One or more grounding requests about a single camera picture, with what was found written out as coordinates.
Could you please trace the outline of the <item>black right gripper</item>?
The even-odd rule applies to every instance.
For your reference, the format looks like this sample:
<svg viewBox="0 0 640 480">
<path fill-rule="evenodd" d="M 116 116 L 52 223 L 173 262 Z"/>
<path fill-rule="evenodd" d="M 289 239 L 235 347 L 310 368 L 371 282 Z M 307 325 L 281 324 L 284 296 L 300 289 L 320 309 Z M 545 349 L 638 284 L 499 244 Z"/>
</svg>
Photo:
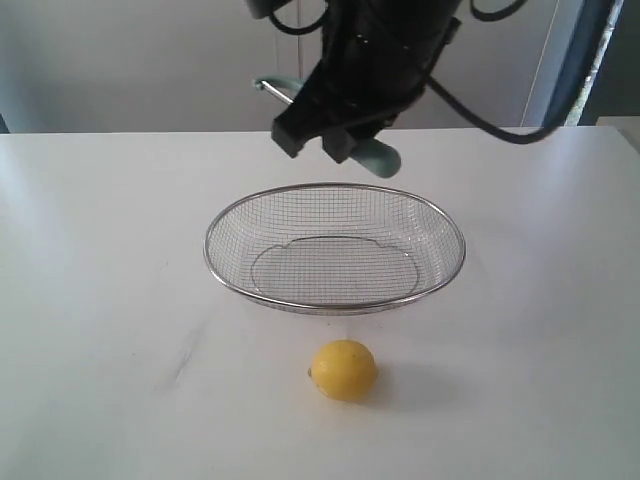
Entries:
<svg viewBox="0 0 640 480">
<path fill-rule="evenodd" d="M 456 1 L 330 1 L 321 58 L 271 138 L 290 158 L 322 135 L 336 163 L 412 106 L 451 30 Z"/>
</svg>

